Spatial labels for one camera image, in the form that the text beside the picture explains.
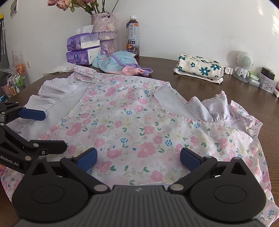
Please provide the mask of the pink floral child dress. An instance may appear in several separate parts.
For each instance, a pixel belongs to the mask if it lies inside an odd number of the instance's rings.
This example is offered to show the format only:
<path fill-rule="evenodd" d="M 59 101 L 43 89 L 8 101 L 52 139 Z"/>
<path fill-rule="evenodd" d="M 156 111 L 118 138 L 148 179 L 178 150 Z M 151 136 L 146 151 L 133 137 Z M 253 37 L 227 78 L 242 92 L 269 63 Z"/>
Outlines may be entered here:
<path fill-rule="evenodd" d="M 26 107 L 45 111 L 45 120 L 19 118 L 9 123 L 12 130 L 26 140 L 65 141 L 66 151 L 49 161 L 96 148 L 88 173 L 108 186 L 174 183 L 188 174 L 182 148 L 219 161 L 239 157 L 267 197 L 260 221 L 270 226 L 278 219 L 258 139 L 262 123 L 224 92 L 185 100 L 168 82 L 77 66 L 67 78 L 45 81 Z"/>

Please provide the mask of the crumpled white tissue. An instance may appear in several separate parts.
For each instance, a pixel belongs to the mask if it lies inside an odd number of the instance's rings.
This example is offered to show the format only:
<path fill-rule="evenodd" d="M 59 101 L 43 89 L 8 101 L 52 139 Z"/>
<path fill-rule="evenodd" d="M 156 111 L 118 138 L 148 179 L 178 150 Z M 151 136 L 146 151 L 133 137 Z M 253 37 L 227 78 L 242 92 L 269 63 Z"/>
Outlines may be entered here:
<path fill-rule="evenodd" d="M 76 64 L 69 63 L 69 62 L 64 62 L 62 65 L 55 67 L 52 69 L 49 73 L 67 73 L 67 72 L 72 72 L 73 69 L 76 67 Z"/>

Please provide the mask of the lower purple tissue pack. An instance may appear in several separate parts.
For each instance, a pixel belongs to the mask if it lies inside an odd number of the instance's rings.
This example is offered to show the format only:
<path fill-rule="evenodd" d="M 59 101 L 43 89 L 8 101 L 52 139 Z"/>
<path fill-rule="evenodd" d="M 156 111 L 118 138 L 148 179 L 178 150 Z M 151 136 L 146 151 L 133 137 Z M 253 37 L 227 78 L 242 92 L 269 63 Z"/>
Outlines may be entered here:
<path fill-rule="evenodd" d="M 90 65 L 97 58 L 101 48 L 87 48 L 78 51 L 69 51 L 66 53 L 67 62 L 76 65 Z"/>

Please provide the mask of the purple tissue pack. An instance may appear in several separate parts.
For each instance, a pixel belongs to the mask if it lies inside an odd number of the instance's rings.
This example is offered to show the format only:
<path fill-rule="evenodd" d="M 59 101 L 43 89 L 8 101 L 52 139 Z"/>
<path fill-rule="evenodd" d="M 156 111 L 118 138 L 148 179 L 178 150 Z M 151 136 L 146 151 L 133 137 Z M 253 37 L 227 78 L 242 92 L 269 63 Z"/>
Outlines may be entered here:
<path fill-rule="evenodd" d="M 75 35 L 67 39 L 68 51 L 79 51 L 100 46 L 98 33 L 93 33 L 93 25 L 83 26 L 75 31 Z"/>
<path fill-rule="evenodd" d="M 67 62 L 76 65 L 90 65 L 97 58 L 101 48 L 87 48 L 78 51 L 69 51 L 66 53 Z"/>

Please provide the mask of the upper purple tissue pack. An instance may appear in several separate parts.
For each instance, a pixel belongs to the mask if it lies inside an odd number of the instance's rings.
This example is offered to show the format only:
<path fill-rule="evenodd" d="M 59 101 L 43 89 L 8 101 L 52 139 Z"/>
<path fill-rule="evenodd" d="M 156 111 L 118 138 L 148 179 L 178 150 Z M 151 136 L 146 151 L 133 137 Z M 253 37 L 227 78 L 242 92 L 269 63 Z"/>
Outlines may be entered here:
<path fill-rule="evenodd" d="M 93 25 L 83 26 L 75 31 L 75 35 L 67 39 L 68 51 L 79 51 L 100 46 L 98 33 L 93 33 Z"/>

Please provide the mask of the folded cream blue-flower cloth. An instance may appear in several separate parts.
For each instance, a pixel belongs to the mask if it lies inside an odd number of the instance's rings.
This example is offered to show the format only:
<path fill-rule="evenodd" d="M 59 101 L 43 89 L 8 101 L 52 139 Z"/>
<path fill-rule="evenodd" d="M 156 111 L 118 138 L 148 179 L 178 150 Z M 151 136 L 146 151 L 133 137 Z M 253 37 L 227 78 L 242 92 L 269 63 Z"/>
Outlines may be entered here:
<path fill-rule="evenodd" d="M 217 84 L 224 80 L 224 67 L 221 63 L 187 53 L 180 53 L 174 72 Z"/>

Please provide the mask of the white letter ornament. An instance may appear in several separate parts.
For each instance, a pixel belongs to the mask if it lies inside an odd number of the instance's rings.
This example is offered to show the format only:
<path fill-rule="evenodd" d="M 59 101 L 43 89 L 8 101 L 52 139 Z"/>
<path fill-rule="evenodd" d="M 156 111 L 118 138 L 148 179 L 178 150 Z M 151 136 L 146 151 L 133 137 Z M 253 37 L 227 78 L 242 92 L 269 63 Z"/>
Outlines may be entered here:
<path fill-rule="evenodd" d="M 224 73 L 227 75 L 232 75 L 233 71 L 234 71 L 234 69 L 231 67 L 224 67 Z"/>

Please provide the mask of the blue pink purple garment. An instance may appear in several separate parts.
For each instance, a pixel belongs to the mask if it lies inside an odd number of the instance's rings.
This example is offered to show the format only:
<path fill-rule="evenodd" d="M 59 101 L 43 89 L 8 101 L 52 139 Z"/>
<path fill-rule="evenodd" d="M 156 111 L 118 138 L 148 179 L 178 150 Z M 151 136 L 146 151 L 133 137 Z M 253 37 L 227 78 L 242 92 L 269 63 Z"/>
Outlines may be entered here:
<path fill-rule="evenodd" d="M 151 68 L 140 67 L 135 59 L 135 54 L 128 51 L 117 51 L 109 54 L 107 50 L 102 49 L 92 66 L 104 73 L 126 76 L 141 75 L 146 77 L 153 72 Z"/>

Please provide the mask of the grey printed tin box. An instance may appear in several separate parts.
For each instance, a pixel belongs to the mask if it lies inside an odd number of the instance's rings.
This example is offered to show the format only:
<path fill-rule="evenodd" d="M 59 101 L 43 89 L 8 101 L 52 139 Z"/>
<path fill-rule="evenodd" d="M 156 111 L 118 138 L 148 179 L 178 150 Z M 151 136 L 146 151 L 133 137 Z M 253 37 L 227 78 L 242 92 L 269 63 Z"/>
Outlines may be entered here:
<path fill-rule="evenodd" d="M 259 77 L 259 82 L 260 82 L 259 88 L 261 88 L 262 90 L 264 90 L 266 92 L 273 94 L 275 87 L 277 85 L 276 81 L 269 79 L 262 73 L 258 73 L 258 77 Z"/>

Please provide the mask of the white robot figure speaker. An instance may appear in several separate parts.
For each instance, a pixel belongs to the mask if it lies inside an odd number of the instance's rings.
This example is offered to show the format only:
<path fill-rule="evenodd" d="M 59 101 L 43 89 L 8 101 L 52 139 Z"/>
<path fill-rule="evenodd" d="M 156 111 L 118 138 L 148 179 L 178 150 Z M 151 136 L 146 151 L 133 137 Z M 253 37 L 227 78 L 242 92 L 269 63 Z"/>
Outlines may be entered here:
<path fill-rule="evenodd" d="M 248 52 L 239 52 L 236 56 L 237 67 L 233 71 L 233 77 L 247 83 L 249 69 L 254 65 L 252 56 Z"/>

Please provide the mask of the black charger block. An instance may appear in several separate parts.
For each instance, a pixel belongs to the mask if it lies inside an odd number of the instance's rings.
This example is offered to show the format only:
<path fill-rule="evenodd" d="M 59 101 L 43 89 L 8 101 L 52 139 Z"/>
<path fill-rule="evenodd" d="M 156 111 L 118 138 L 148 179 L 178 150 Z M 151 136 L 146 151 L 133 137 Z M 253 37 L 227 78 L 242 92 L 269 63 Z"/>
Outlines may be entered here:
<path fill-rule="evenodd" d="M 267 69 L 265 67 L 262 67 L 261 73 L 262 73 L 262 75 L 264 75 L 265 77 L 267 77 L 271 80 L 274 80 L 274 78 L 275 78 L 275 74 L 270 69 Z"/>

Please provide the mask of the purple textured vase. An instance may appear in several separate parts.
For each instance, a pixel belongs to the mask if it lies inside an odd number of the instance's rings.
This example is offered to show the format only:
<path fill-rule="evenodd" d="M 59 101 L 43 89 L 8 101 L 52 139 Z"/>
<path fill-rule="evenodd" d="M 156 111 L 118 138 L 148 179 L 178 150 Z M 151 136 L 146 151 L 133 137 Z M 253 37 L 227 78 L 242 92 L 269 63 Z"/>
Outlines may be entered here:
<path fill-rule="evenodd" d="M 101 49 L 109 54 L 115 52 L 114 40 L 117 38 L 115 14 L 112 12 L 96 13 L 91 16 L 92 33 L 98 33 Z"/>

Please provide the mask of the dried rose bouquet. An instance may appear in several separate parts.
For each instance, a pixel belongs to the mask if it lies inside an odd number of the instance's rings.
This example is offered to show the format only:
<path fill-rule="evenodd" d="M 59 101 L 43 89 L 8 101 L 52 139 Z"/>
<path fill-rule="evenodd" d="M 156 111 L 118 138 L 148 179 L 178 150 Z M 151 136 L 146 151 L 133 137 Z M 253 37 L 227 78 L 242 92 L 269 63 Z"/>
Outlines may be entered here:
<path fill-rule="evenodd" d="M 88 14 L 93 15 L 106 12 L 105 2 L 106 1 L 101 1 L 101 5 L 99 5 L 98 1 L 92 0 L 48 0 L 47 6 L 56 6 L 63 11 L 70 9 L 72 13 L 75 11 L 76 8 L 81 8 Z"/>

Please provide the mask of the oolong tea bottle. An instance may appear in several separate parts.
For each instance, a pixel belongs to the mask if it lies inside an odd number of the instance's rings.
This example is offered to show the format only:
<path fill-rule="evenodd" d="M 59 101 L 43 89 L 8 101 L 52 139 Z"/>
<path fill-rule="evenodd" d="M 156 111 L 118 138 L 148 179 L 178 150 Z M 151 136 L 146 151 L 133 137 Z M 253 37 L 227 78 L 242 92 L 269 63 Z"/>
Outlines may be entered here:
<path fill-rule="evenodd" d="M 140 24 L 136 16 L 130 16 L 126 24 L 126 51 L 133 53 L 135 56 L 140 55 Z"/>

